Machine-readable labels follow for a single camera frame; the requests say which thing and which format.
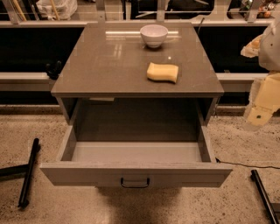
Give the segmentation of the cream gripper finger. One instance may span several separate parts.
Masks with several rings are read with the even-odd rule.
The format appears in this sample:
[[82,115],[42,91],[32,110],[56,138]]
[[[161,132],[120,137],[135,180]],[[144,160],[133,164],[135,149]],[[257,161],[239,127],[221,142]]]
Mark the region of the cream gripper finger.
[[244,112],[244,129],[256,131],[280,109],[280,73],[270,72],[253,81]]
[[254,58],[258,56],[258,52],[260,49],[260,41],[263,35],[259,35],[255,37],[252,41],[250,41],[247,45],[245,45],[241,49],[241,56]]

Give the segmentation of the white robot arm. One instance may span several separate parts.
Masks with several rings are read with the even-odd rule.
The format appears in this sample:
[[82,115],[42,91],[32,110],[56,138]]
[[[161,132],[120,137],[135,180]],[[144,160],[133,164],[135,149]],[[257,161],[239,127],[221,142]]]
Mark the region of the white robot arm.
[[244,46],[241,55],[258,57],[260,67],[269,71],[265,78],[253,81],[243,115],[245,130],[259,130],[280,109],[280,21]]

